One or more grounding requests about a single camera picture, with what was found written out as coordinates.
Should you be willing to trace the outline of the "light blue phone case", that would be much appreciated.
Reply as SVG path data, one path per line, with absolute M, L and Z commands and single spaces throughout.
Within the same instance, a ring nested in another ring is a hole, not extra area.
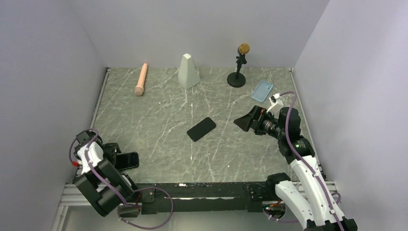
M 265 99 L 269 96 L 273 89 L 273 84 L 262 80 L 257 85 L 256 89 L 251 94 L 251 98 L 257 102 L 263 103 Z

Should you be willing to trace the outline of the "black smartphone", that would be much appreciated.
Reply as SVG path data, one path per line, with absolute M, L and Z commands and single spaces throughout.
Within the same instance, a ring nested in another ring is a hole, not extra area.
M 115 168 L 118 170 L 127 170 L 139 167 L 139 154 L 131 152 L 126 154 L 118 154 L 116 157 Z
M 187 135 L 191 138 L 193 142 L 198 141 L 206 134 L 211 132 L 213 129 L 216 128 L 216 123 L 209 117 L 206 117 L 198 124 L 193 126 L 191 129 L 187 131 Z

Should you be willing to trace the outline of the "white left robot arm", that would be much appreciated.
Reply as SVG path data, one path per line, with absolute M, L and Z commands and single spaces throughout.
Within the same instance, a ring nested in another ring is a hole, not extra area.
M 138 188 L 125 170 L 140 164 L 137 152 L 122 153 L 118 143 L 103 143 L 95 129 L 76 135 L 76 147 L 70 147 L 81 173 L 73 183 L 96 212 L 105 217 L 120 205 L 138 198 Z

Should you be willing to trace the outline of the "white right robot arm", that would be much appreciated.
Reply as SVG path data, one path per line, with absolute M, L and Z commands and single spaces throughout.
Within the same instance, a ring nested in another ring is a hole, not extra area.
M 266 108 L 254 106 L 234 124 L 245 132 L 253 129 L 256 135 L 269 135 L 278 142 L 279 151 L 297 175 L 305 196 L 295 188 L 285 173 L 269 175 L 266 196 L 281 199 L 293 212 L 305 231 L 356 231 L 354 219 L 347 218 L 330 193 L 322 177 L 315 152 L 301 135 L 301 117 L 296 109 L 284 107 L 275 117 Z

